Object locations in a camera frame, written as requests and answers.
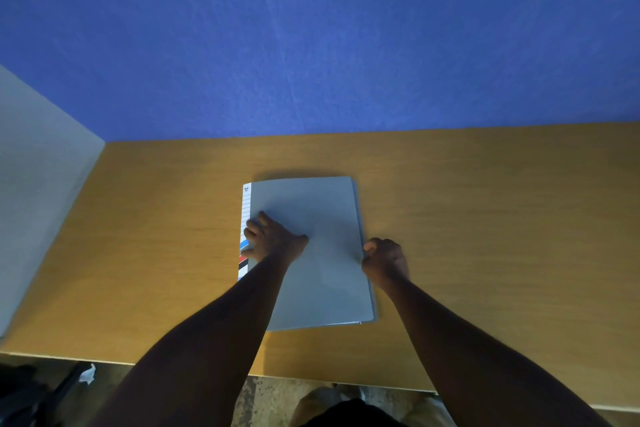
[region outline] table surface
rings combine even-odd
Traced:
[[[136,362],[236,281],[243,183],[339,175],[437,300],[640,407],[640,124],[107,144],[0,350]],[[431,389],[376,294],[377,323],[267,334],[252,374]]]

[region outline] leg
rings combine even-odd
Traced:
[[[327,409],[337,405],[343,400],[340,392],[329,387],[321,387],[313,390],[309,395],[302,397],[296,407],[289,427],[300,427],[309,420],[324,414]]]

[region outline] finger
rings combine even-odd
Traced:
[[[249,241],[253,241],[255,240],[255,233],[253,233],[250,229],[245,228],[244,229],[244,238],[246,238]]]
[[[253,232],[253,235],[256,235],[260,232],[260,224],[258,224],[257,221],[254,220],[247,220],[246,221],[246,227],[247,229],[249,229],[251,232]]]
[[[264,211],[260,211],[260,213],[258,213],[258,221],[260,221],[260,224],[263,227],[267,227],[273,224],[273,220],[271,219],[271,217]]]
[[[372,238],[362,246],[362,249],[367,252],[367,255],[371,257],[374,253],[376,253],[376,250],[381,243],[382,240],[380,238]]]

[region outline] floor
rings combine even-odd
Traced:
[[[54,387],[69,372],[73,362],[40,358],[0,355],[0,362],[10,365],[32,364],[36,379]],[[95,380],[87,385],[78,383],[60,406],[60,418],[65,427],[84,427],[106,398],[131,369],[130,366],[96,364]],[[238,397],[233,427],[286,427],[298,400],[312,390],[331,386],[329,383],[250,376]],[[421,398],[423,392],[361,387],[367,403],[380,407],[400,420]],[[640,414],[601,410],[613,427],[640,427]]]

